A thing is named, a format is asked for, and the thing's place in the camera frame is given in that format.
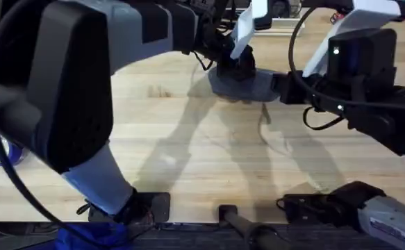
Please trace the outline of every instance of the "black mount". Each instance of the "black mount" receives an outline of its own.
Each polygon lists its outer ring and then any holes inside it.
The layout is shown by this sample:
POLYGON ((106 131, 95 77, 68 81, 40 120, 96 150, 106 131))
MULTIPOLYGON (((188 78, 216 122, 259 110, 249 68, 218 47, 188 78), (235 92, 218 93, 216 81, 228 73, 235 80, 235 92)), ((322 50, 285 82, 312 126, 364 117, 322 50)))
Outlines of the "black mount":
POLYGON ((286 194, 277 201, 278 207, 286 213, 290 224, 333 224, 336 227, 351 226, 361 231, 358 209, 365 202, 384 197, 383 190, 355 181, 346 184, 331 194, 286 194))

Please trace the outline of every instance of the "black cable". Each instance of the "black cable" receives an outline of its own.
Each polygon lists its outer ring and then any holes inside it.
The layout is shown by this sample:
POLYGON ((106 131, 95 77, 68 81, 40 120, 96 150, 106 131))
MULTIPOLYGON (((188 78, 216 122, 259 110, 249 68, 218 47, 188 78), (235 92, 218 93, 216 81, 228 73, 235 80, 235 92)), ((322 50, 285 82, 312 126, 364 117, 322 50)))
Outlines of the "black cable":
POLYGON ((327 128, 330 128, 332 126, 335 126, 336 124, 342 122, 345 118, 344 117, 338 117, 334 119, 333 121, 326 123, 325 125, 318 126, 318 127, 312 127, 308 122, 307 122, 307 114, 310 110, 314 109, 314 107, 308 107, 304 110, 302 113, 302 121, 304 125, 306 125, 308 128, 313 129, 314 131, 321 131, 327 128))
MULTIPOLYGON (((12 6, 12 8, 3 16, 2 20, 0 21, 0 50, 3 48, 5 45, 5 37, 11 32, 12 24, 15 22, 17 17, 21 15, 21 13, 32 6, 33 4, 39 3, 40 0, 20 0, 17 1, 16 4, 12 6)), ((121 247, 126 245, 124 244, 118 244, 118 245, 104 245, 104 244, 99 244, 93 240, 88 239, 86 236, 84 236, 82 233, 79 233, 76 231, 74 228, 66 224, 65 222, 60 221, 57 217, 52 215, 34 196, 31 194, 31 192, 28 190, 28 188, 25 186, 25 184, 22 182, 20 177, 18 176, 17 172, 15 171, 15 168, 13 167, 12 163, 9 161, 8 156, 5 152, 5 149, 3 147, 3 144, 0 139, 0 163, 3 166, 3 169, 5 173, 8 175, 9 179, 13 182, 14 186, 19 190, 19 192, 23 195, 23 197, 43 216, 45 216, 47 219, 49 219, 51 222, 59 225, 60 227, 64 228, 68 232, 70 232, 72 235, 76 236, 77 238, 81 239, 84 242, 87 242, 88 244, 91 244, 95 247, 98 247, 100 249, 111 249, 113 247, 121 247)))
POLYGON ((209 63, 207 66, 205 66, 204 62, 202 62, 202 59, 199 57, 199 55, 198 55, 195 51, 193 51, 193 53, 195 54, 196 59, 197 59, 197 60, 199 61, 199 63, 201 64, 202 69, 204 69, 204 71, 209 70, 209 69, 211 68, 211 66, 213 66, 213 61, 210 61, 210 63, 209 63))
POLYGON ((230 10, 230 20, 229 23, 225 26, 225 30, 222 31, 222 34, 227 33, 230 29, 233 28, 233 21, 236 18, 236 2, 231 0, 231 10, 230 10))
POLYGON ((295 40, 297 38, 297 34, 301 28, 301 25, 306 21, 307 17, 315 9, 316 8, 309 8, 307 10, 307 12, 301 17, 301 19, 297 23, 297 25, 292 33, 292 37, 290 38, 290 44, 289 44, 289 49, 288 49, 288 62, 289 62, 290 70, 292 71, 292 74, 295 78, 295 82, 300 87, 302 87, 305 91, 307 91, 311 95, 316 96, 317 98, 336 102, 337 105, 341 105, 344 108, 344 111, 345 111, 346 106, 360 106, 360 107, 366 107, 366 108, 389 108, 389 109, 395 109, 395 110, 405 110, 405 105, 395 105, 395 104, 387 104, 387 103, 368 103, 368 102, 361 102, 361 101, 347 101, 344 99, 338 99, 335 97, 331 97, 327 94, 323 94, 323 93, 313 89, 311 86, 309 86, 303 80, 302 75, 297 73, 297 68, 295 67, 295 63, 293 60, 293 48, 295 46, 295 40))

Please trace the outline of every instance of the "wood grain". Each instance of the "wood grain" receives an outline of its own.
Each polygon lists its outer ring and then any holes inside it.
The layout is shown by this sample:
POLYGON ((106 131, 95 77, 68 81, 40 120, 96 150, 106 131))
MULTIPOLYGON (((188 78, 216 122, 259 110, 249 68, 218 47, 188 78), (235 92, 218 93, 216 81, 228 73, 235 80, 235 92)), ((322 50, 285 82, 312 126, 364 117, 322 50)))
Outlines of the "wood grain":
MULTIPOLYGON (((331 25, 318 10, 297 41, 298 68, 331 25)), ((405 85, 405 22, 398 33, 396 82, 405 85)), ((288 71, 288 38, 257 37, 258 67, 288 71)), ((405 158, 373 139, 302 124, 303 106, 231 103, 217 98, 193 56, 168 53, 137 62, 113 77, 115 125, 111 149, 123 174, 140 191, 172 194, 172 222, 215 222, 217 206, 233 203, 260 222, 283 222, 274 202, 285 193, 329 192, 355 181, 384 189, 405 203, 405 158)), ((332 119, 311 115, 312 124, 332 119)), ((34 156, 17 166, 34 195, 65 221, 85 221, 83 197, 34 156)), ((0 221, 44 221, 0 169, 0 221)))

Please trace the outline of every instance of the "label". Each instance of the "label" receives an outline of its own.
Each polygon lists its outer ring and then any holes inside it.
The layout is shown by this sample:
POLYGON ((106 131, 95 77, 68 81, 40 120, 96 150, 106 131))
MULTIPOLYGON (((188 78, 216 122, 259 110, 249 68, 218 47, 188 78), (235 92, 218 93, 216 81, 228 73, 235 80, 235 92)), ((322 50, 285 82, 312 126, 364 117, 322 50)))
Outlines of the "label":
POLYGON ((400 230, 394 226, 389 226, 379 219, 375 219, 375 218, 371 217, 370 226, 372 226, 373 228, 378 229, 384 233, 387 233, 390 236, 393 236, 394 238, 401 240, 402 242, 405 242, 405 231, 400 230))

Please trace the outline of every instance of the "blue object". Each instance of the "blue object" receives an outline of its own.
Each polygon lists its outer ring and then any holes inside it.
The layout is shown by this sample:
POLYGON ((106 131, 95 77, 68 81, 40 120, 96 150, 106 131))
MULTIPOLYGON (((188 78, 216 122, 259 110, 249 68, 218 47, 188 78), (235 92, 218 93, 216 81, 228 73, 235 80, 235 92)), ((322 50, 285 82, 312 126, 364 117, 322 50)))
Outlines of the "blue object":
POLYGON ((23 149, 5 139, 2 139, 2 141, 3 141, 3 145, 5 146, 5 149, 7 149, 6 153, 8 154, 9 161, 13 165, 18 164, 20 162, 20 160, 22 159, 23 149))
MULTIPOLYGON (((68 224, 79 233, 99 244, 121 244, 122 247, 114 247, 112 250, 131 249, 128 229, 122 224, 115 223, 80 223, 68 224)), ((60 229, 55 242, 57 250, 102 250, 72 235, 65 229, 60 229)))

